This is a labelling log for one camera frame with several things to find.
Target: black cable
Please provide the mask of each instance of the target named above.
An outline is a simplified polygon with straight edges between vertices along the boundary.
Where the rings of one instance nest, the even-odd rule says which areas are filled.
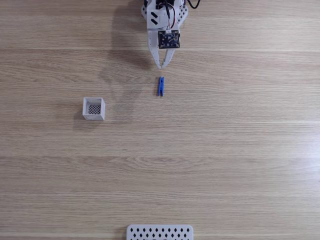
[[[197,7],[199,7],[199,3],[200,3],[201,0],[198,0],[198,3],[196,4],[196,6],[193,6],[190,2],[190,0],[188,0],[188,3],[190,4],[190,7],[193,8],[193,9],[196,9]]]
[[[167,0],[164,0],[164,4],[165,4],[165,9],[166,9],[166,14],[168,14],[168,18],[170,19],[170,11],[169,11]]]

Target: white plastic part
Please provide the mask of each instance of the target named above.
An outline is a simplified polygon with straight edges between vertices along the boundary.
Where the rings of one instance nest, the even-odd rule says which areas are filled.
[[[105,120],[106,104],[102,97],[84,97],[82,115],[86,120]]]
[[[194,240],[194,230],[190,225],[133,224],[126,240]]]
[[[180,26],[186,20],[189,13],[187,5],[184,5],[183,3],[184,0],[175,0],[173,5],[175,10],[175,24],[171,30],[178,30],[179,34]],[[170,16],[174,16],[173,9],[170,7],[169,10]],[[158,69],[165,68],[170,63],[176,50],[176,48],[167,49],[163,63],[160,63],[158,31],[165,31],[168,27],[168,15],[166,8],[162,7],[161,9],[156,9],[156,0],[148,0],[147,6],[142,6],[141,14],[146,20],[148,32],[148,47],[150,52],[152,53],[154,62]],[[171,17],[170,25],[172,25],[173,22],[174,19]]]

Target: robotic arm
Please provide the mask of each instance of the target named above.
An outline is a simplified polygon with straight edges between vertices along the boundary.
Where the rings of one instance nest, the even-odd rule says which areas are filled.
[[[158,69],[163,69],[180,48],[180,26],[189,13],[186,0],[144,0],[141,13],[146,20],[148,47]],[[162,63],[159,49],[166,49]]]

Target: wood grain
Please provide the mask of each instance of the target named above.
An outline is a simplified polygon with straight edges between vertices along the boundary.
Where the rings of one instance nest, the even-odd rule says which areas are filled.
[[[318,240],[320,2],[202,0],[162,70],[141,5],[0,1],[0,239]]]

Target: circuit board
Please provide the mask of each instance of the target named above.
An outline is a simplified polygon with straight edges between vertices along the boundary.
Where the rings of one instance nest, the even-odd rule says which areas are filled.
[[[178,49],[180,48],[179,31],[173,30],[171,33],[158,31],[159,49]]]

